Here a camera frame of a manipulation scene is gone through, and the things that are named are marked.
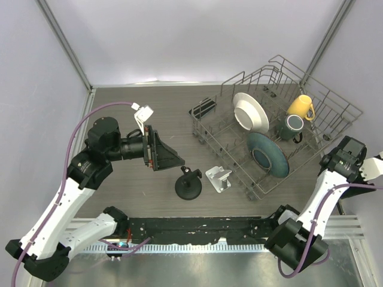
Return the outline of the dark green mug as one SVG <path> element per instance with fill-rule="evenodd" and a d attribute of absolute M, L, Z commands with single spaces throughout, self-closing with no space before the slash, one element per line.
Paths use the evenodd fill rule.
<path fill-rule="evenodd" d="M 287 115 L 276 127 L 276 135 L 284 141 L 292 140 L 295 144 L 303 140 L 304 122 L 298 115 Z"/>

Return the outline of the black round phone stand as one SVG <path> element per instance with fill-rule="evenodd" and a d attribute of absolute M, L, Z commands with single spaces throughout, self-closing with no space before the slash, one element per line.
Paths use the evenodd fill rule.
<path fill-rule="evenodd" d="M 189 167 L 181 166 L 183 175 L 175 183 L 175 192 L 183 200 L 194 200 L 202 192 L 202 173 L 199 169 L 191 171 Z"/>

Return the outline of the yellow mug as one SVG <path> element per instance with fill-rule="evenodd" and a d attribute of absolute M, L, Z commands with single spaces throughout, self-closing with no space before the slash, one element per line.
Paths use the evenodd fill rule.
<path fill-rule="evenodd" d="M 305 94 L 301 94 L 290 105 L 290 107 L 287 110 L 287 114 L 298 115 L 301 118 L 304 118 L 308 121 L 312 121 L 315 118 L 315 111 L 314 106 L 312 104 L 312 99 Z"/>

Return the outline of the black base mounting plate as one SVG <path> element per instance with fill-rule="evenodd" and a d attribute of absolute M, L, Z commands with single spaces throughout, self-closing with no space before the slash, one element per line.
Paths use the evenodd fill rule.
<path fill-rule="evenodd" d="M 278 226 L 272 215 L 192 218 L 131 218 L 128 230 L 132 243 L 150 239 L 152 245 L 263 244 Z"/>

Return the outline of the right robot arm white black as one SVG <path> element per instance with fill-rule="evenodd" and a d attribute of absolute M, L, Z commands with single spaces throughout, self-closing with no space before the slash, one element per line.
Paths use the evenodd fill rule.
<path fill-rule="evenodd" d="M 367 158 L 366 145 L 345 136 L 320 161 L 315 189 L 301 213 L 281 206 L 270 221 L 271 234 L 265 248 L 274 254 L 278 265 L 292 270 L 282 274 L 292 278 L 310 265 L 320 265 L 330 256 L 323 240 L 330 215 L 342 197 L 352 197 L 378 189 L 369 181 L 382 176 L 382 154 Z"/>

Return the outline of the silver phone stand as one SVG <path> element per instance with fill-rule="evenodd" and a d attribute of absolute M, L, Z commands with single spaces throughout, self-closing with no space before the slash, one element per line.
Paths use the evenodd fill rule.
<path fill-rule="evenodd" d="M 218 193 L 222 193 L 232 185 L 229 181 L 231 170 L 224 169 L 223 166 L 214 166 L 205 172 L 206 177 Z"/>

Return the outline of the white plate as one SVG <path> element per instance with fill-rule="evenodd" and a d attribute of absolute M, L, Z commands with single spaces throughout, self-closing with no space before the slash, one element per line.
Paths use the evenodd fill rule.
<path fill-rule="evenodd" d="M 250 132 L 267 133 L 269 119 L 265 110 L 252 96 L 239 92 L 233 98 L 234 116 L 239 125 Z"/>

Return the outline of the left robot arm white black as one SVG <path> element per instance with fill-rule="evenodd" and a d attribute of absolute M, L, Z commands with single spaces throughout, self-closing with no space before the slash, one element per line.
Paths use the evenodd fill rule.
<path fill-rule="evenodd" d="M 185 163 L 150 125 L 123 138 L 113 117 L 97 119 L 85 144 L 71 160 L 57 196 L 39 221 L 22 239 L 10 240 L 5 247 L 29 274 L 46 282 L 59 277 L 88 245 L 106 236 L 119 239 L 127 233 L 129 219 L 114 206 L 106 207 L 96 219 L 72 233 L 65 231 L 80 207 L 113 172 L 114 161 L 141 158 L 154 171 Z"/>

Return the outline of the blue ceramic plate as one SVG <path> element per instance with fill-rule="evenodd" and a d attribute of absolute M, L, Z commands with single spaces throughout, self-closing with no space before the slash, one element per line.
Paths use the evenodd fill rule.
<path fill-rule="evenodd" d="M 253 160 L 268 174 L 286 178 L 290 166 L 282 149 L 268 136 L 251 132 L 247 135 L 247 148 Z"/>

